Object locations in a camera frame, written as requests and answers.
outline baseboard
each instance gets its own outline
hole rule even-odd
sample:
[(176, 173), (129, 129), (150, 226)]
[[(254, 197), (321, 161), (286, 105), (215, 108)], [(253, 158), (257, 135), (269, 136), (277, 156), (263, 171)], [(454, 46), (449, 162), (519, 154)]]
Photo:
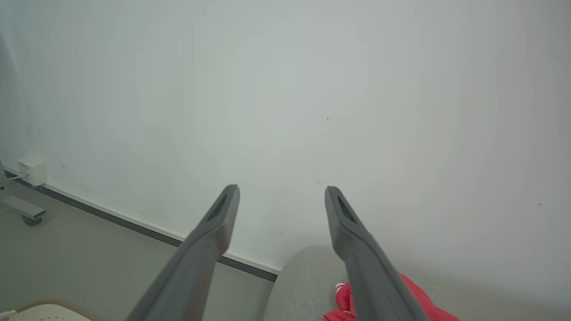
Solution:
[[(4, 170), (15, 175), (18, 171), (15, 168), (3, 165)], [(159, 224), (150, 222), (148, 220), (142, 219), (140, 217), (137, 217), (136, 215), (127, 213), (125, 211), (122, 210), (118, 210), (117, 208), (113, 208), (111, 206), (108, 206), (106, 204), (103, 204), (101, 202), (98, 202), (96, 200), (90, 199), (87, 196), (81, 195), (80, 193), (78, 193), (77, 191), (73, 191), (69, 188), (60, 186), (56, 183), (53, 182), (47, 182), (46, 184), (42, 185), (41, 187), (38, 187), (37, 190), (39, 192), (42, 192), (43, 194), (46, 194), (52, 198), (58, 199), (63, 201), (64, 203), (69, 203), (69, 200), (73, 200), (76, 201), (77, 203), (80, 203), (79, 206), (77, 206), (78, 204), (71, 204), (75, 207), (78, 207), (82, 210), (85, 210), (87, 212), (91, 212), (92, 214), (95, 214), (101, 218), (107, 219), (111, 222), (120, 224), (122, 226), (125, 226), (131, 230), (134, 230), (136, 232), (145, 234), (147, 236), (153, 237), (155, 239), (161, 240), (162, 242), (174, 245), (174, 246), (178, 246), (180, 243), (182, 243), (185, 239), (186, 239), (186, 235), (184, 235), (183, 233), (171, 230), (167, 227), (161, 226)], [(245, 272), (248, 272), (250, 274), (254, 274), (256, 276), (262, 277), (264, 279), (268, 279), (271, 281), (274, 281), (275, 278), (277, 277), (277, 274), (279, 273), (279, 271), (281, 270), (280, 268), (276, 267), (276, 266), (272, 266), (263, 262), (260, 262), (258, 260), (254, 260), (252, 258), (249, 258), (245, 255), (236, 253), (234, 251), (226, 251), (226, 253), (224, 253), (223, 255), (225, 258), (227, 258), (227, 260), (220, 260), (220, 263), (238, 268), (240, 270), (243, 270)]]

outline white object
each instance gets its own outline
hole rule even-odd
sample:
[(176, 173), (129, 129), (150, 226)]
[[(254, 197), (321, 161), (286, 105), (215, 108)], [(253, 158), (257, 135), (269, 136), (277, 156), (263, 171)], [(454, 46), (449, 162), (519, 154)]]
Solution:
[(47, 300), (0, 313), (0, 321), (104, 321), (75, 304)]
[(42, 304), (24, 310), (20, 313), (12, 314), (10, 321), (36, 321), (36, 320), (69, 320), (69, 321), (90, 321), (79, 313), (56, 304)]
[(40, 215), (44, 214), (46, 210), (43, 208), (39, 208), (33, 204), (26, 202), (23, 199), (19, 199), (16, 196), (12, 195), (12, 191), (10, 188), (10, 184), (8, 184), (8, 180), (3, 173), (0, 173), (0, 204), (4, 206), (9, 206), (12, 210), (15, 210), (17, 213), (26, 216), (32, 220), (41, 222), (39, 218)]
[(34, 186), (47, 183), (46, 164), (41, 158), (30, 156), (19, 159), (18, 171), (25, 182)]

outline gray floor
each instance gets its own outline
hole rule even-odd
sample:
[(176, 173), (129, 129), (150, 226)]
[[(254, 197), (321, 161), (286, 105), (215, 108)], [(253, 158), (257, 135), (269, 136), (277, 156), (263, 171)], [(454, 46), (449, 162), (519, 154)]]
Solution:
[[(124, 320), (176, 248), (17, 183), (13, 193), (47, 210), (39, 226), (0, 208), (0, 312), (68, 300)], [(205, 321), (261, 320), (273, 283), (217, 263)]]

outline white wall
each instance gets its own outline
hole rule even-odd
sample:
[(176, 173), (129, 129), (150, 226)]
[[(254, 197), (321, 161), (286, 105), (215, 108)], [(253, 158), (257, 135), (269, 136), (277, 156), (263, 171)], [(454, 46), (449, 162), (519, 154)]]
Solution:
[(397, 265), (571, 308), (569, 4), (3, 1), (0, 156), (185, 234), (237, 183), (277, 267), (335, 185)]

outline beige mat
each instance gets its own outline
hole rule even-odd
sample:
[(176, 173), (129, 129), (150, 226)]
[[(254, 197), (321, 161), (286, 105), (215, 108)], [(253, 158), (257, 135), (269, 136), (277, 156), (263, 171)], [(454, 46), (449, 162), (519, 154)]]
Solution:
[(0, 321), (104, 321), (85, 309), (60, 300), (46, 300), (0, 313)]

